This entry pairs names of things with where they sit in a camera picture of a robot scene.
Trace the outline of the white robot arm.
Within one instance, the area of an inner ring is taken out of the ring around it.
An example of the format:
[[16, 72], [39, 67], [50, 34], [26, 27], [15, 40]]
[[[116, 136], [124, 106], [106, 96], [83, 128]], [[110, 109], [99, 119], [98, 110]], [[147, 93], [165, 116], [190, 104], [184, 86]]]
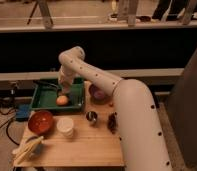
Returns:
[[59, 82], [66, 93], [78, 74], [113, 98], [125, 171], [173, 171], [148, 86], [87, 64], [84, 58], [80, 46], [63, 51], [58, 57]]

